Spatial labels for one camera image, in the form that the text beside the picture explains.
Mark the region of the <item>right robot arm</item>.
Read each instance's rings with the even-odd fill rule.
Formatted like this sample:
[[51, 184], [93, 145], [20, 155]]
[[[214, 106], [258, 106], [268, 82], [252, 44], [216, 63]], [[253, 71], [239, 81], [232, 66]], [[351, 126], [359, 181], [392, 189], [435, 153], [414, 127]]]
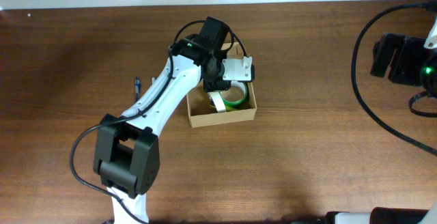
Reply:
[[[414, 95], [408, 103], [410, 111], [421, 117], [436, 117], [414, 109], [414, 102], [423, 97], [436, 97], [436, 26], [428, 37], [411, 38], [385, 34], [373, 53], [371, 75], [383, 77], [390, 66], [389, 79], [402, 85], [417, 85], [425, 90]], [[436, 205], [430, 210], [374, 208], [371, 212], [329, 212], [325, 223], [333, 224], [436, 224]]]

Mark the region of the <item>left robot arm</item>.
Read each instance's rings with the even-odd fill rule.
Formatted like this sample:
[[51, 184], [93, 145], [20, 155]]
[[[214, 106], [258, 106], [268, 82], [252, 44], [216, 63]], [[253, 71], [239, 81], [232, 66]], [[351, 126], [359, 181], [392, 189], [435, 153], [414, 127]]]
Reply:
[[199, 33], [175, 39], [163, 71], [144, 95], [119, 117], [105, 115], [96, 129], [93, 170], [113, 201], [114, 223], [148, 223], [146, 193], [160, 168], [158, 139], [183, 97], [199, 82], [208, 92], [231, 87], [223, 44], [237, 37], [219, 19], [200, 23]]

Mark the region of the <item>blue pen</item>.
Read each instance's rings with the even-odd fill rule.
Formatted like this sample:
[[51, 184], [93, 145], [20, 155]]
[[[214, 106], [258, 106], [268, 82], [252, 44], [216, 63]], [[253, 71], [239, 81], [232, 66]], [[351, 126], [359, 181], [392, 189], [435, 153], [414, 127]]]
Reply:
[[135, 78], [135, 101], [137, 102], [140, 99], [140, 94], [141, 94], [141, 80], [139, 77]]

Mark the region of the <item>yellow highlighter marker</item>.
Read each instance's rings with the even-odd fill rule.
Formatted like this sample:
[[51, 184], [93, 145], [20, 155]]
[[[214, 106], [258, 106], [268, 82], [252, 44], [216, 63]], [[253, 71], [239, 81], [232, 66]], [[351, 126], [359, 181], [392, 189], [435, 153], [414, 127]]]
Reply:
[[217, 108], [215, 105], [211, 104], [210, 108], [213, 111], [217, 112], [217, 113], [224, 113], [224, 112], [230, 112], [230, 111], [238, 111], [237, 108], [231, 107], [231, 106], [227, 106], [227, 105]]

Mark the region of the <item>white masking tape roll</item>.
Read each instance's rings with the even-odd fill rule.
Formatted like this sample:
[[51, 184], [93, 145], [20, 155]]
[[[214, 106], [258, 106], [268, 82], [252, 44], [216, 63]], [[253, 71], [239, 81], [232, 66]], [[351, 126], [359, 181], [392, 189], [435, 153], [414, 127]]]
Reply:
[[217, 108], [225, 106], [220, 92], [208, 92], [210, 104], [215, 105]]

